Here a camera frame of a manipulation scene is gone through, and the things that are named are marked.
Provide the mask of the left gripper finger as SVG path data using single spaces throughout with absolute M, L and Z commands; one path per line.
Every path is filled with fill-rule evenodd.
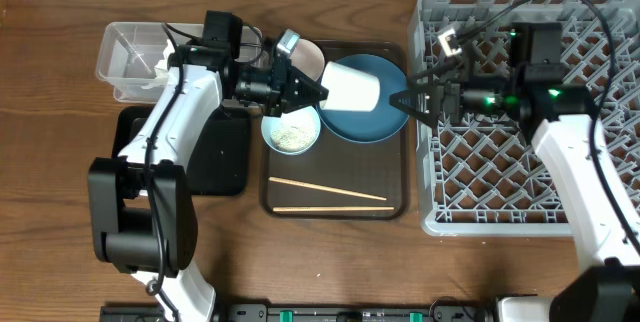
M 284 112 L 285 113 L 292 113 L 294 111 L 298 111 L 301 110 L 303 108 L 306 107 L 312 107 L 312 108 L 316 108 L 318 107 L 322 102 L 325 102 L 325 99 L 321 99 L 321 100 L 309 100 L 309 101 L 294 101 L 291 102 L 285 109 Z
M 289 94 L 297 98 L 327 98 L 329 91 L 299 70 L 289 73 Z

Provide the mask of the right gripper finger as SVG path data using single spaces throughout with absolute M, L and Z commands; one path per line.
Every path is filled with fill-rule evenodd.
M 429 95 L 424 92 L 398 92 L 389 97 L 392 107 L 415 118 L 425 125 L 429 124 Z
M 439 84 L 433 75 L 410 76 L 407 78 L 407 91 L 411 93 L 425 93 L 435 95 L 438 93 Z

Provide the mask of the pink bowl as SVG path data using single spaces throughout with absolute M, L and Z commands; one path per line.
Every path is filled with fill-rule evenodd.
M 292 52 L 291 63 L 306 76 L 317 81 L 325 68 L 325 57 L 321 48 L 307 39 L 300 39 Z

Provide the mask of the dark blue plate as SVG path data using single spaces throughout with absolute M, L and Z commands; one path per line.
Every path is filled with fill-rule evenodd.
M 371 112 L 318 110 L 320 119 L 336 135 L 355 143 L 376 143 L 401 130 L 408 115 L 392 107 L 392 94 L 404 91 L 407 81 L 404 72 L 393 62 L 371 54 L 355 54 L 337 60 L 346 67 L 371 74 L 380 81 L 380 97 Z

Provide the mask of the white cup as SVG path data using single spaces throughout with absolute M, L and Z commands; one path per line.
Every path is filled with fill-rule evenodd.
M 321 110 L 371 112 L 380 97 L 377 77 L 335 62 L 326 65 L 321 86 L 328 90 L 327 98 L 319 103 Z

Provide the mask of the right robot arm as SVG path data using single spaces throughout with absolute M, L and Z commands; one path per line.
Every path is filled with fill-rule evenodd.
M 480 76 L 415 85 L 389 103 L 435 128 L 441 114 L 506 115 L 547 169 L 574 237 L 579 276 L 552 298 L 496 300 L 496 321 L 636 321 L 639 215 L 606 147 L 598 108 L 582 85 L 547 77 Z

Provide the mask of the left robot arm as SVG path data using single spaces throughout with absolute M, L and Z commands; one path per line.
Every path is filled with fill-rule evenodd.
M 168 82 L 140 129 L 117 156 L 88 173 L 96 257 L 142 282 L 168 321 L 210 321 L 216 292 L 193 256 L 198 223 L 187 179 L 200 134 L 223 100 L 263 105 L 269 116 L 313 106 L 328 96 L 279 51 L 268 68 L 238 59 L 219 42 L 176 47 Z

